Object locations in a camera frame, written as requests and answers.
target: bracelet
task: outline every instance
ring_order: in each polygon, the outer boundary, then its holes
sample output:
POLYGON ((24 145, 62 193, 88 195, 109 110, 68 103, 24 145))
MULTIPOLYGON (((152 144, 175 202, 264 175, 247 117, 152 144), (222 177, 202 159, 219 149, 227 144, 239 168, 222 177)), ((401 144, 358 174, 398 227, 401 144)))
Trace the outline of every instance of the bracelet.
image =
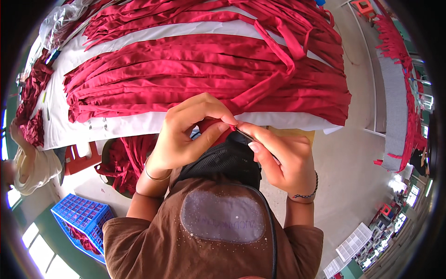
POLYGON ((147 172, 147 165, 146 165, 148 159, 149 159, 149 158, 147 157, 147 159, 146 159, 146 161, 145 161, 145 163, 144 163, 144 170, 145 170, 145 174, 147 174, 147 176, 148 176, 151 180, 153 180, 153 181, 155 181, 155 182, 161 182, 161 181, 164 181, 164 180, 170 178, 170 175, 172 174, 172 170, 170 170, 169 175, 168 175, 166 178, 163 178, 163 179, 156 179, 156 178, 153 178, 152 176, 150 176, 149 173, 147 172))
POLYGON ((318 177, 318 173, 316 171, 314 171, 314 172, 316 173, 316 189, 314 190, 314 192, 311 195, 308 195, 308 196, 294 195, 293 199, 296 199, 296 198, 308 199, 308 198, 311 198, 314 194, 316 194, 316 191, 318 190, 319 177, 318 177))
POLYGON ((156 178, 153 178, 152 176, 150 176, 150 175, 148 174, 148 172, 147 172, 147 168, 146 168, 146 167, 145 167, 144 169, 145 169, 145 174, 147 174, 147 176, 148 176, 151 180, 153 180, 153 181, 155 181, 155 182, 161 182, 161 181, 164 181, 164 180, 170 178, 170 175, 172 174, 172 170, 170 170, 170 173, 169 173, 169 175, 168 175, 166 178, 163 178, 163 179, 156 179, 156 178))

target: worker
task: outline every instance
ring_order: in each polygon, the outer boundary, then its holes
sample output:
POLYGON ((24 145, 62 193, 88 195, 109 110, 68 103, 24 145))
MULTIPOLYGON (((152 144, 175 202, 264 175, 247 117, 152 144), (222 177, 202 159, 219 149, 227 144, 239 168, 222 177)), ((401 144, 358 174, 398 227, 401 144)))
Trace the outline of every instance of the worker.
POLYGON ((426 160, 426 147, 423 151, 419 149, 414 149, 412 156, 410 157, 410 164, 415 167, 421 176, 427 176, 430 174, 429 165, 426 160))
POLYGON ((22 195, 31 195, 62 171, 66 147, 39 151, 28 143, 14 118, 9 126, 13 141, 19 146, 14 160, 2 162, 8 190, 13 185, 22 195))
POLYGON ((314 278, 323 242, 314 227, 317 186, 306 137, 237 121, 208 93, 191 97, 168 110, 127 216, 103 226, 108 272, 112 279, 314 278), (209 118, 221 122, 192 140, 197 122, 209 118), (257 141, 228 137, 211 147, 229 125, 257 141), (259 192, 257 162, 288 193, 284 228, 259 192))

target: red plastic stool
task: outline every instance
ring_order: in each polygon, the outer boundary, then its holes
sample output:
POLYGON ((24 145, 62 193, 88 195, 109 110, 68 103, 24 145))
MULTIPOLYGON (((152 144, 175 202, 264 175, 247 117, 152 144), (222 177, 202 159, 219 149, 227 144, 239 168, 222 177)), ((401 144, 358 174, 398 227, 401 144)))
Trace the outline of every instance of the red plastic stool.
POLYGON ((389 216, 390 211, 391 211, 391 208, 387 204, 384 204, 380 210, 380 212, 382 214, 384 214, 385 216, 389 216))
POLYGON ((369 20, 376 17, 376 12, 368 0, 358 0, 351 3, 358 8, 360 17, 364 15, 369 20))
POLYGON ((91 150, 91 158, 87 158, 87 156, 79 157, 78 148, 76 147, 76 145, 67 147, 65 153, 65 175, 75 174, 76 172, 79 172, 101 162, 102 156, 98 154, 96 143, 90 142, 89 144, 91 150))

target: brown t-shirt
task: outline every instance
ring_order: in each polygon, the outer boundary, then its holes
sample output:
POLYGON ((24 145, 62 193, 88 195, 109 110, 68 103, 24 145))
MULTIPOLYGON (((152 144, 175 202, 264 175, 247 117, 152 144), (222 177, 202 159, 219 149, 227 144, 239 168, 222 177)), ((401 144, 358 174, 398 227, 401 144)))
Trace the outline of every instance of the brown t-shirt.
MULTIPOLYGON (((277 236, 277 278, 314 278, 323 232, 294 225, 277 236)), ((152 222, 120 217, 103 226, 113 279, 272 277, 271 225, 262 198, 238 184, 178 182, 152 222)))

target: blue plastic crate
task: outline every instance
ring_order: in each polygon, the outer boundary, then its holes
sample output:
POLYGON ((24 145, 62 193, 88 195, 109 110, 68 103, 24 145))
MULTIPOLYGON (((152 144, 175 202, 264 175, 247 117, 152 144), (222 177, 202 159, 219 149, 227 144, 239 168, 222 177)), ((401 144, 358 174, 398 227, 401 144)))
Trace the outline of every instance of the blue plastic crate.
POLYGON ((105 264, 102 226, 113 218, 113 213, 107 204, 69 194, 53 206, 51 212, 74 246, 105 264), (78 239, 72 238, 65 222, 84 233, 101 255, 86 251, 78 239))

